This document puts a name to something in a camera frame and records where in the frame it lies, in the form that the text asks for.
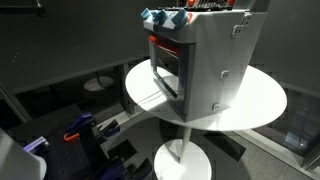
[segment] orange part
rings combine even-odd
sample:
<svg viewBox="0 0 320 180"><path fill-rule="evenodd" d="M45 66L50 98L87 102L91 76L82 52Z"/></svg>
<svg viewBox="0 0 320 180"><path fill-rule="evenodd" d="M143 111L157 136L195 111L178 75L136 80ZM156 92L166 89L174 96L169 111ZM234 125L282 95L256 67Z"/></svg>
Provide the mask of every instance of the orange part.
<svg viewBox="0 0 320 180"><path fill-rule="evenodd" d="M156 42L155 44L157 44L161 48L163 48L173 54L179 54L180 49L177 47L171 46L171 45L163 43L163 42Z"/></svg>
<svg viewBox="0 0 320 180"><path fill-rule="evenodd" d="M70 137L68 137L68 133L67 133L67 134L65 134L65 135L63 136L63 140L64 140L66 143L69 143L69 142L72 142L72 141L74 141L74 140L76 140L76 139L79 139L79 137L80 137L80 134L79 134L79 133L76 133L76 134L74 134L74 135L72 135L72 136L70 136Z"/></svg>
<svg viewBox="0 0 320 180"><path fill-rule="evenodd" d="M234 0L228 0L228 4L232 6L234 4Z"/></svg>
<svg viewBox="0 0 320 180"><path fill-rule="evenodd" d="M152 43L155 43L155 42L157 41L157 38L154 37L154 36L152 36L152 35L150 35L150 36L149 36L149 40L150 40Z"/></svg>
<svg viewBox="0 0 320 180"><path fill-rule="evenodd" d="M188 23L191 22L192 16L193 16L192 13L188 13L188 21L187 21Z"/></svg>
<svg viewBox="0 0 320 180"><path fill-rule="evenodd" d="M188 0L188 5L193 6L195 2L196 2L196 0Z"/></svg>

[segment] gray floor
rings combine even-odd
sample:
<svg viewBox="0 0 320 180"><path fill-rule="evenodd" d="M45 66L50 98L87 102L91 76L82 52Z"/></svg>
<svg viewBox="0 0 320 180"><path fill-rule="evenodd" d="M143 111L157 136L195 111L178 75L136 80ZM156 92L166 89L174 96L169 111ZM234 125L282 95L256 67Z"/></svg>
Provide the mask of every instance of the gray floor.
<svg viewBox="0 0 320 180"><path fill-rule="evenodd" d="M183 128L159 120L148 113L142 113L123 124L122 133L106 143L105 148L112 148L128 139L138 153L126 163L138 166L145 158L153 162L158 148L168 140L181 138L182 133ZM205 131L193 130L191 141L208 155L212 165L212 180L310 179L245 139L228 132L232 139L246 148L241 159L236 161L204 138L205 133ZM153 174L148 179L156 179L156 177Z"/></svg>

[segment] blue knob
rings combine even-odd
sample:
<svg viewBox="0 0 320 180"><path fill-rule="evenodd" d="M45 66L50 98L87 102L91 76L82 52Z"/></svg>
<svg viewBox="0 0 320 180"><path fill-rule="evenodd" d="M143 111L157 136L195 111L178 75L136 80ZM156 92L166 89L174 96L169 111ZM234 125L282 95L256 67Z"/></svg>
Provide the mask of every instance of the blue knob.
<svg viewBox="0 0 320 180"><path fill-rule="evenodd" d="M151 15L151 12L148 8L142 11L141 17L146 20Z"/></svg>
<svg viewBox="0 0 320 180"><path fill-rule="evenodd" d="M180 9L171 21L177 28L182 28L188 21L188 14L184 9Z"/></svg>
<svg viewBox="0 0 320 180"><path fill-rule="evenodd" d="M161 10L159 12L152 13L152 15L153 15L153 19L152 19L153 22L159 23L159 24L164 23L168 18L168 14L165 10Z"/></svg>

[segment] table top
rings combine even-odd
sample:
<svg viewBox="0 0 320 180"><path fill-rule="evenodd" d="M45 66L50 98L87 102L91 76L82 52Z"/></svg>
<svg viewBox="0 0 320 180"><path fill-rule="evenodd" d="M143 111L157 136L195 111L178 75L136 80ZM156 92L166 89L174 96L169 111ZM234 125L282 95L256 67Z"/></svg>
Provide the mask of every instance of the table top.
<svg viewBox="0 0 320 180"><path fill-rule="evenodd" d="M173 76L158 68L161 76ZM126 88L144 110L168 122L208 131L236 131L252 129L276 120L287 106L282 87L270 76L247 67L238 94L231 108L216 114L184 122L171 107L165 95L153 81L150 60L135 66L127 75Z"/></svg>

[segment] wall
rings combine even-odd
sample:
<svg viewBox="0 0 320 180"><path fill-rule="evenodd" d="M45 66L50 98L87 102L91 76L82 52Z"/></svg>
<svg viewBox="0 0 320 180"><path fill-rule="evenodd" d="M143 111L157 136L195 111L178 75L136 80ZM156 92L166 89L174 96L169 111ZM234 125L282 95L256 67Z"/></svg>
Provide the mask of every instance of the wall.
<svg viewBox="0 0 320 180"><path fill-rule="evenodd" d="M320 93L318 17L318 0L272 0L251 64L300 91Z"/></svg>
<svg viewBox="0 0 320 180"><path fill-rule="evenodd" d="M1 0L0 5L19 2L28 5L31 0ZM0 82L11 94L148 55L140 13L175 1L41 3L49 16L0 15Z"/></svg>

